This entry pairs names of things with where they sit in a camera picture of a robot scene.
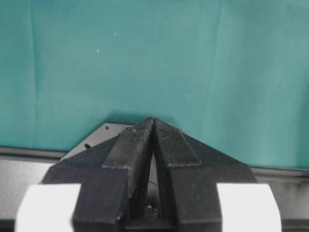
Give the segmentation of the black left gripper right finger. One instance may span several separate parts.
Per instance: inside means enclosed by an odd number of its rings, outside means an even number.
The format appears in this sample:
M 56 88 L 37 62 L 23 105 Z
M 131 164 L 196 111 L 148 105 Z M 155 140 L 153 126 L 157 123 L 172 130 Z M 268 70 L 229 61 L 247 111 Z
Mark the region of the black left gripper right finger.
M 280 232 L 281 216 L 267 184 L 246 164 L 155 119 L 162 214 L 180 232 Z

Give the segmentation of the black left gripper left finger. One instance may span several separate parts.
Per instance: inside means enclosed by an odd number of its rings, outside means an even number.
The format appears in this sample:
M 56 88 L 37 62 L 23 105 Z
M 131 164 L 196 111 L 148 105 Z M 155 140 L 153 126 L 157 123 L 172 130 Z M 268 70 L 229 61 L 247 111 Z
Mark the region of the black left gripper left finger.
M 17 232 L 114 232 L 151 155 L 154 120 L 52 165 L 18 208 Z

